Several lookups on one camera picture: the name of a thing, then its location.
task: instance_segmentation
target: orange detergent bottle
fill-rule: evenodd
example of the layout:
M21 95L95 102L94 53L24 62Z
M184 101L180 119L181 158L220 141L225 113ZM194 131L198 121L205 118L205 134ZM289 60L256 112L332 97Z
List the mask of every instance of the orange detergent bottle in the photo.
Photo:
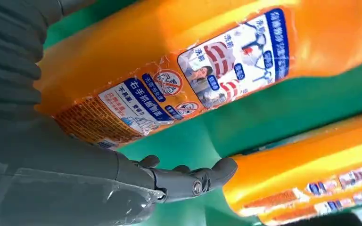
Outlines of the orange detergent bottle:
M223 192L240 216L283 225L362 205L362 116L233 158Z
M115 148L284 79L362 63L362 0L145 0L50 48L37 109Z

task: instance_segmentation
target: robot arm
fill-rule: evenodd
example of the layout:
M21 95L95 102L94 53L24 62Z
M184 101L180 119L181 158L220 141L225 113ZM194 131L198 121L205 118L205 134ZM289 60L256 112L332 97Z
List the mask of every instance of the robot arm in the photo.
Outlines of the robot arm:
M0 0L0 225L125 225L146 219L155 203L221 187L231 159L212 169L153 168L71 139L34 110L47 28L93 1Z

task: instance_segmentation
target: striped shirt illustration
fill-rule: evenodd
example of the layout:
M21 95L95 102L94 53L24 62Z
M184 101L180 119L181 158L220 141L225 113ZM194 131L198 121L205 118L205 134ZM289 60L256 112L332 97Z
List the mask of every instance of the striped shirt illustration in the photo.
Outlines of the striped shirt illustration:
M228 49L223 42L215 42L204 46L206 54L209 56L210 64L213 67L217 79L227 72L233 70L235 57L232 49Z
M227 99L233 99L238 96L240 85L239 80L233 79L228 82L220 83L220 87L226 92Z

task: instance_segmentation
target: orange bottle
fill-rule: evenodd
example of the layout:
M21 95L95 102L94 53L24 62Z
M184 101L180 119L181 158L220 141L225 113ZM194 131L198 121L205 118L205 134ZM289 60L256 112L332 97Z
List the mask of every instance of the orange bottle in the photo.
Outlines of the orange bottle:
M362 190L362 115L303 137L233 157L238 170L223 188L233 211L268 220Z
M145 0L46 52L37 109L113 148L283 79L360 63L359 0Z

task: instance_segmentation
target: green plastic surface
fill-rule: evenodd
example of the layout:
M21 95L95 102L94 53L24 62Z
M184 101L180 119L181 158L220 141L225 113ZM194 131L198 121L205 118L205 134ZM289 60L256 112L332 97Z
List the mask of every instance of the green plastic surface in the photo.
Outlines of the green plastic surface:
M45 47L134 2L100 0L51 27ZM208 167L230 156L362 112L362 66L343 75L284 81L244 99L128 145L130 159L156 154L161 168ZM221 191L194 200L159 205L142 226L260 225L238 218Z

